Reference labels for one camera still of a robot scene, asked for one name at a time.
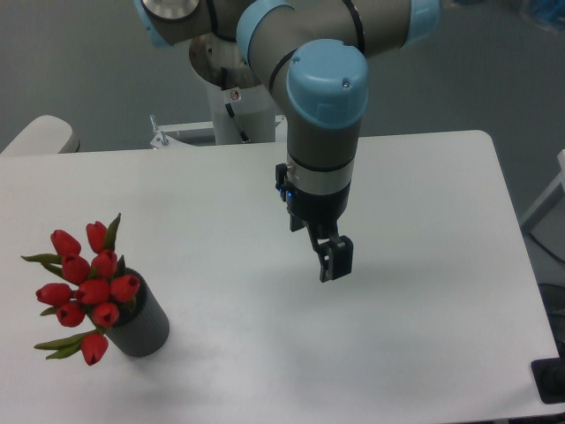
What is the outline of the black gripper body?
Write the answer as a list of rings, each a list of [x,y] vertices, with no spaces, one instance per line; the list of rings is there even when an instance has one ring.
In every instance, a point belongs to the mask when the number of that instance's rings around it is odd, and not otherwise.
[[[290,166],[279,163],[275,166],[275,188],[287,204],[290,230],[306,228],[317,254],[351,253],[351,240],[340,236],[337,228],[337,221],[347,206],[350,183],[335,193],[308,193],[291,182]]]

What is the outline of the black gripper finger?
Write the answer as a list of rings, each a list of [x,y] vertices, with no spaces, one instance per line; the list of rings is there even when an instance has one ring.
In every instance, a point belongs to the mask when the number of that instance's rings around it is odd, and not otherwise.
[[[320,261],[320,281],[326,283],[333,279],[333,242],[330,239],[321,240],[317,247],[316,253]]]
[[[354,245],[350,238],[337,236],[329,240],[328,273],[332,280],[349,275],[352,270]]]

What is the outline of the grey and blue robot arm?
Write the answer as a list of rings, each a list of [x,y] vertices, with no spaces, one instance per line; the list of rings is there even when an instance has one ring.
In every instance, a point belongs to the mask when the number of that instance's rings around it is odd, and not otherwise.
[[[320,280],[351,272],[352,241],[337,222],[347,206],[369,57],[402,48],[439,24],[437,1],[138,1],[153,40],[175,45],[202,35],[235,42],[238,58],[288,123],[287,159],[275,186],[290,228],[307,229]]]

